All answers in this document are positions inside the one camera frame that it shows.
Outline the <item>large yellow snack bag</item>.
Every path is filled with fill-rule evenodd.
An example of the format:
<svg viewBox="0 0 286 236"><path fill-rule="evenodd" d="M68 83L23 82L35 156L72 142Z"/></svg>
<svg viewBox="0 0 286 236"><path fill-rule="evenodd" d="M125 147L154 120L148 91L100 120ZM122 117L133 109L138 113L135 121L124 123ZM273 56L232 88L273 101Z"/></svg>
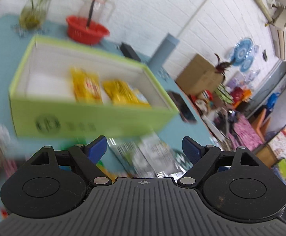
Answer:
<svg viewBox="0 0 286 236"><path fill-rule="evenodd" d="M107 80L102 83L102 86L113 105L150 107L150 103L145 96L125 81L118 79Z"/></svg>

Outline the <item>yellow snack packet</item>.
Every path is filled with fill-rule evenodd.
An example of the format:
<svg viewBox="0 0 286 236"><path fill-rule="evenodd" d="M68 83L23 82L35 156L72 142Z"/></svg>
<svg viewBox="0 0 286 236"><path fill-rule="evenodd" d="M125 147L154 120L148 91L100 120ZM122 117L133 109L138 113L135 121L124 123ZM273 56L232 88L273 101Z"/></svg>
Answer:
<svg viewBox="0 0 286 236"><path fill-rule="evenodd" d="M79 68L70 69L73 93L77 102L102 103L98 74Z"/></svg>

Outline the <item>silver foil snack bag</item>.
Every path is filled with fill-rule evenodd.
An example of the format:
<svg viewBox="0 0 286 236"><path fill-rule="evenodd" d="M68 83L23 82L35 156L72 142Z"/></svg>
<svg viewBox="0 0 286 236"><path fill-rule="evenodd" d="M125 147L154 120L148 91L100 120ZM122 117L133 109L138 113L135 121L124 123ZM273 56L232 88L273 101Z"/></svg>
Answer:
<svg viewBox="0 0 286 236"><path fill-rule="evenodd" d="M134 177L170 177L184 171L172 149L155 133L131 141L108 138L107 142L126 172Z"/></svg>

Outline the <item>smartphone with red case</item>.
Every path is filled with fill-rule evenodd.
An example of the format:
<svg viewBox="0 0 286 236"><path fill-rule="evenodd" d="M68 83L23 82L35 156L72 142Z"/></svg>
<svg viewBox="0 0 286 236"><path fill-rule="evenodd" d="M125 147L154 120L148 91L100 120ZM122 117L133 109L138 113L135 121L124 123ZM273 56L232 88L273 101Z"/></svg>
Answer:
<svg viewBox="0 0 286 236"><path fill-rule="evenodd" d="M179 93L173 91L167 91L167 94L170 96L178 108L181 119L185 123L196 124L197 120L182 96Z"/></svg>

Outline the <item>green cardboard box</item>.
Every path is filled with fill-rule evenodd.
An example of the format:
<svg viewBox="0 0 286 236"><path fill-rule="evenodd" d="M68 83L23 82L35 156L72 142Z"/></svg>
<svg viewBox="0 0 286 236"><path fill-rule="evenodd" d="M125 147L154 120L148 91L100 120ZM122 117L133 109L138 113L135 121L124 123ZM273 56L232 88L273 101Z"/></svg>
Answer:
<svg viewBox="0 0 286 236"><path fill-rule="evenodd" d="M40 35L25 50L9 101L19 137L138 136L178 114L142 63Z"/></svg>

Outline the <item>brown cardboard box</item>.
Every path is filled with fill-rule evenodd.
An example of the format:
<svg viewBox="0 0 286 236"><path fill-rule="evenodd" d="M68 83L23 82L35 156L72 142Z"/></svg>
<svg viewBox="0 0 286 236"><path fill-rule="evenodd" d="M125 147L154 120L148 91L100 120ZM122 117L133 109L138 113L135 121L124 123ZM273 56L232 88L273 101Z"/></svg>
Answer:
<svg viewBox="0 0 286 236"><path fill-rule="evenodd" d="M187 95L198 95L205 90L213 92L223 82L223 75L197 54L175 82Z"/></svg>

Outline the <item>grey blue thermos bottle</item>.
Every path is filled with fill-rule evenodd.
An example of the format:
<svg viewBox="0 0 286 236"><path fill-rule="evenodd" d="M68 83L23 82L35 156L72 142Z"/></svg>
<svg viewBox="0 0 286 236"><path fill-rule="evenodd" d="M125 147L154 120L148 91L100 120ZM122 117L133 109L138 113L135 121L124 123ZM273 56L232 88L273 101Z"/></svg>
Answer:
<svg viewBox="0 0 286 236"><path fill-rule="evenodd" d="M158 73L162 69L164 63L178 44L178 39L176 39L169 33L166 35L166 37L163 39L163 41L158 46L158 48L150 58L149 62L147 63L147 66L152 73Z"/></svg>

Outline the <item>dark purple potted plant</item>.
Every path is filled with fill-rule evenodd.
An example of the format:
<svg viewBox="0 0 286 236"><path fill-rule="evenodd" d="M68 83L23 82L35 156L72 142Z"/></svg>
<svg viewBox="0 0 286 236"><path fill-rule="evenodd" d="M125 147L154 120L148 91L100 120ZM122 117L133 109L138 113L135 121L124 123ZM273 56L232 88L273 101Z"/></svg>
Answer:
<svg viewBox="0 0 286 236"><path fill-rule="evenodd" d="M218 63L215 67L216 73L225 75L226 69L233 65L234 60L231 60L230 62L227 62L227 61L221 62L219 55L215 53L215 56L217 57L217 60L218 60Z"/></svg>

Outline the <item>black rectangular case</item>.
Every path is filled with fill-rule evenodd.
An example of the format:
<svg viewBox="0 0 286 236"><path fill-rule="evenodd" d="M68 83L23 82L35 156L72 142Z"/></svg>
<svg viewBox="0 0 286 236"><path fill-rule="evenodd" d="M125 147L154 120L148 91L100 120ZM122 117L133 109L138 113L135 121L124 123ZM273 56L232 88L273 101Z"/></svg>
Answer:
<svg viewBox="0 0 286 236"><path fill-rule="evenodd" d="M138 54L129 44L121 43L120 51L126 58L141 62L141 59L139 58Z"/></svg>

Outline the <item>blue paper fan decoration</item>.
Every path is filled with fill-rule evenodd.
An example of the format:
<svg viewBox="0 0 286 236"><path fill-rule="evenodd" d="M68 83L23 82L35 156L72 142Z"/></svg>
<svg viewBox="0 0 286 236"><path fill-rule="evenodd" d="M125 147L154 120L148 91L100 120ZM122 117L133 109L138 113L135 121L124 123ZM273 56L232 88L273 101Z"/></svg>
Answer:
<svg viewBox="0 0 286 236"><path fill-rule="evenodd" d="M251 38L244 38L240 40L234 48L231 57L232 65L239 67L242 73L247 72L255 60L252 54L253 47L253 40Z"/></svg>

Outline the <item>red plastic basket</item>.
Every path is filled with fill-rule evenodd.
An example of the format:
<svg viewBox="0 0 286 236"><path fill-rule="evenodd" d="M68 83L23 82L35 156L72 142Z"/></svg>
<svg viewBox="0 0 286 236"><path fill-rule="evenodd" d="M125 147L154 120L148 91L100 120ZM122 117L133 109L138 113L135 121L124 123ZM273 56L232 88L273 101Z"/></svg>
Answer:
<svg viewBox="0 0 286 236"><path fill-rule="evenodd" d="M66 22L68 24L68 37L78 43L96 45L104 37L110 35L109 30L105 26L92 20L89 25L86 25L87 18L71 15L66 17Z"/></svg>

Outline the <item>glass pitcher with straw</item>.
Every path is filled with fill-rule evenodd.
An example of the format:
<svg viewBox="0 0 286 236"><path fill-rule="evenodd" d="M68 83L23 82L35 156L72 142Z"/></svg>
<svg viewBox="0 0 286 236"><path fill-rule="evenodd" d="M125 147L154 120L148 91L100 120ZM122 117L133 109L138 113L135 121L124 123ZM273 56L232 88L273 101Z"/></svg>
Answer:
<svg viewBox="0 0 286 236"><path fill-rule="evenodd" d="M85 0L78 12L78 18L82 20L84 27L90 27L91 23L108 23L115 10L112 0Z"/></svg>

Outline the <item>white air conditioner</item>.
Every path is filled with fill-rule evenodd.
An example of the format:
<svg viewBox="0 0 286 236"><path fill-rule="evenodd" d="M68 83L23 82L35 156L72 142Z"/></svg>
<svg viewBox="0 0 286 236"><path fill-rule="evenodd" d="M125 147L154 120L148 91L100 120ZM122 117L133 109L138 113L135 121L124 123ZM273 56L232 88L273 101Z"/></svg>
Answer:
<svg viewBox="0 0 286 236"><path fill-rule="evenodd" d="M273 15L270 30L276 56L286 61L286 9L278 7Z"/></svg>

